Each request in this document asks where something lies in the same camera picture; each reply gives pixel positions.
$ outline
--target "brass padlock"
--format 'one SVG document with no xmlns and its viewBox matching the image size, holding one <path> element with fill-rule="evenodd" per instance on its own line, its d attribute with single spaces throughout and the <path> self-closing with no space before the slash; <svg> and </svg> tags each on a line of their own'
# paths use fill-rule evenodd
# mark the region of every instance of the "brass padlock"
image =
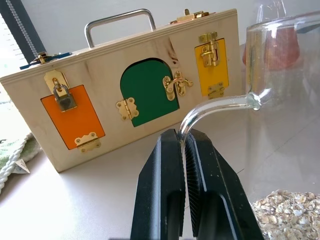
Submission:
<svg viewBox="0 0 320 240">
<path fill-rule="evenodd" d="M 66 92 L 66 95 L 59 96 L 57 93 L 57 90 L 59 88 L 63 88 Z M 55 97 L 55 101 L 58 103 L 61 109 L 61 112 L 65 112 L 67 110 L 74 109 L 77 107 L 74 97 L 69 92 L 68 87 L 64 84 L 55 85 L 53 88 L 53 95 Z"/>
</svg>

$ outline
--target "oats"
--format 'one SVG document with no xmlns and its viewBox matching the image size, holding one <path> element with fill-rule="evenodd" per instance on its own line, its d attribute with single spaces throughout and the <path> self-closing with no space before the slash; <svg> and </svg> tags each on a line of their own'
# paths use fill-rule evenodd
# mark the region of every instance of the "oats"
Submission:
<svg viewBox="0 0 320 240">
<path fill-rule="evenodd" d="M 264 239 L 320 240 L 320 195 L 277 190 L 251 207 Z"/>
</svg>

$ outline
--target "blue object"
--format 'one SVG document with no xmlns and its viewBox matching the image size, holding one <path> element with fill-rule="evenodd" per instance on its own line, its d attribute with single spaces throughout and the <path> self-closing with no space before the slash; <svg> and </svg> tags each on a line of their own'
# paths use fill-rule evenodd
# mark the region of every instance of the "blue object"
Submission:
<svg viewBox="0 0 320 240">
<path fill-rule="evenodd" d="M 62 59 L 62 58 L 68 57 L 71 54 L 72 54 L 71 52 L 66 52 L 66 53 L 62 53 L 62 54 L 58 54 L 58 55 L 54 55 L 54 56 L 48 56 L 47 58 L 44 59 L 44 61 L 47 63 L 47 62 L 50 62 L 50 61 L 52 61 L 54 59 Z M 20 70 L 27 69 L 30 66 L 37 65 L 37 64 L 40 64 L 39 60 L 30 62 L 28 65 L 21 66 Z"/>
</svg>

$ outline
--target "arched door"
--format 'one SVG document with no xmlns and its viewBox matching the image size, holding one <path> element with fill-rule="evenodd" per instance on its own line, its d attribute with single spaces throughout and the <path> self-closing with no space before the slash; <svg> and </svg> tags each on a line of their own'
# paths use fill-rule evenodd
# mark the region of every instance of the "arched door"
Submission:
<svg viewBox="0 0 320 240">
<path fill-rule="evenodd" d="M 173 79 L 169 66 L 158 58 L 148 58 L 130 65 L 122 74 L 120 89 L 124 99 L 134 98 L 139 115 L 134 127 L 179 109 L 177 98 L 170 101 L 163 85 L 165 76 Z"/>
</svg>

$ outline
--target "wooden lock box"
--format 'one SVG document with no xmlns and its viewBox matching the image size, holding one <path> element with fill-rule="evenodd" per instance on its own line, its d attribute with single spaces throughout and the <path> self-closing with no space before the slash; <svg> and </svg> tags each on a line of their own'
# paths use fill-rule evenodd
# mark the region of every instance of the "wooden lock box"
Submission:
<svg viewBox="0 0 320 240">
<path fill-rule="evenodd" d="M 140 14 L 151 31 L 94 46 L 93 27 Z M 186 9 L 157 29 L 139 9 L 88 23 L 85 36 L 89 48 L 40 53 L 0 79 L 58 172 L 176 124 L 203 101 L 243 93 L 235 9 Z"/>
</svg>

